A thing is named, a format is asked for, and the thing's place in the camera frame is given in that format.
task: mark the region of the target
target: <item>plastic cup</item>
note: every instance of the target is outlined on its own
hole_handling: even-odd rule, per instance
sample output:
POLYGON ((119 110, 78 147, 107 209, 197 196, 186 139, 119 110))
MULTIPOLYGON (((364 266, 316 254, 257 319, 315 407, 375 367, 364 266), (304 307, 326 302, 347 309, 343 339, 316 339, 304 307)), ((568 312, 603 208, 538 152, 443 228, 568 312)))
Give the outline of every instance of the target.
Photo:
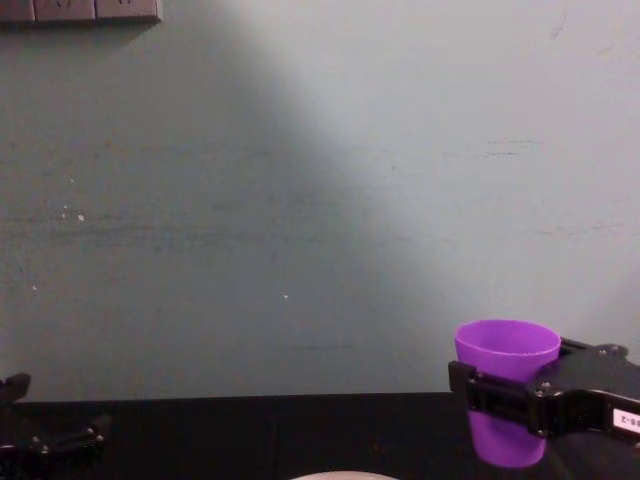
MULTIPOLYGON (((458 328, 458 361, 479 372, 508 380, 528 382, 545 364, 558 358, 560 336, 554 331, 519 320, 479 320, 458 328)), ((542 459, 546 440, 526 427, 469 412, 476 454, 485 462, 505 468, 522 468, 542 459)))

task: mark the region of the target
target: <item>electrical socket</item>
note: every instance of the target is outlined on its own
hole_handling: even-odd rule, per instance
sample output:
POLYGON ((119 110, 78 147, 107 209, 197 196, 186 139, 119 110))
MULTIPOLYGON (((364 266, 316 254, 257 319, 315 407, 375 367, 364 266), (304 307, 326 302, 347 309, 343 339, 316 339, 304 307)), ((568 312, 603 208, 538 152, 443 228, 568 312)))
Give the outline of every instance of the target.
POLYGON ((0 0, 0 24, 33 23, 33 0, 0 0))
POLYGON ((142 22, 162 20, 162 0, 96 0, 96 17, 142 22))
POLYGON ((95 20, 93 0, 35 0, 36 23, 95 20))

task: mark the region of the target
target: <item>cup rim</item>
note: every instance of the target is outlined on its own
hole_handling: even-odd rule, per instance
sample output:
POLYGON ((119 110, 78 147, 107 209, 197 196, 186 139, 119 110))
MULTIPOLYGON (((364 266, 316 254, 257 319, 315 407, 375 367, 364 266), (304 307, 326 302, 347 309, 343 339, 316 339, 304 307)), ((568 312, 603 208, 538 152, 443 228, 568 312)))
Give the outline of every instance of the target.
POLYGON ((539 355, 546 355, 546 354, 549 354, 551 352, 555 352, 556 350, 558 350, 560 348, 560 344, 562 343, 562 337, 557 332, 552 330, 551 328, 546 327, 545 325, 540 325, 539 323, 530 322, 530 321, 527 321, 527 320, 516 320, 516 319, 507 319, 507 318, 504 318, 504 319, 502 319, 502 318, 487 318, 487 319, 481 319, 481 320, 473 320, 471 322, 466 322, 466 323, 463 323, 462 325, 458 326, 458 328, 456 329, 455 341, 460 343, 461 345, 466 346, 466 347, 472 348, 472 349, 477 350, 479 352, 489 353, 491 355, 501 355, 501 356, 505 356, 505 357, 535 357, 535 356, 539 356, 539 355), (552 334, 554 337, 556 337, 557 342, 554 343, 553 347, 547 348, 545 350, 540 350, 540 351, 536 351, 536 352, 528 352, 528 353, 509 353, 509 352, 499 352, 499 351, 496 351, 496 350, 490 350, 488 348, 482 348, 482 347, 479 347, 479 346, 474 345, 472 343, 465 342, 464 340, 461 340, 459 338, 459 334, 464 328, 470 327, 470 326, 478 324, 478 323, 517 323, 517 324, 520 324, 520 325, 528 325, 528 326, 531 326, 531 327, 539 328, 540 330, 545 330, 547 333, 552 334))

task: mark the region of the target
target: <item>table surface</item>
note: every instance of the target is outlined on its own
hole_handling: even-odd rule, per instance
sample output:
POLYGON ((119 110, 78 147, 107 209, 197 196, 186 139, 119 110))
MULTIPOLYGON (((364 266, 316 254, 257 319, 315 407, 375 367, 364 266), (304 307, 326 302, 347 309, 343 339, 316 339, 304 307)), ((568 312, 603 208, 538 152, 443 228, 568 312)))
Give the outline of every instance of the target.
POLYGON ((638 479, 629 446, 594 435, 550 444, 523 470, 473 452, 466 414, 449 393, 321 395, 128 402, 22 403, 52 430, 113 415, 104 455, 65 479, 290 480, 357 470, 401 480, 638 479))

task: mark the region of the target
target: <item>white label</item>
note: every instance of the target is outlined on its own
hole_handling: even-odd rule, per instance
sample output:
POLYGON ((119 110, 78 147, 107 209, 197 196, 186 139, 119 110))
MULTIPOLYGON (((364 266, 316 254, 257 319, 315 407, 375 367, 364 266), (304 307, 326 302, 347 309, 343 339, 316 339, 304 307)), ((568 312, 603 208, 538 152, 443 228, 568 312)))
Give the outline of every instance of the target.
POLYGON ((640 433, 640 415, 614 409, 613 426, 629 432, 640 433))

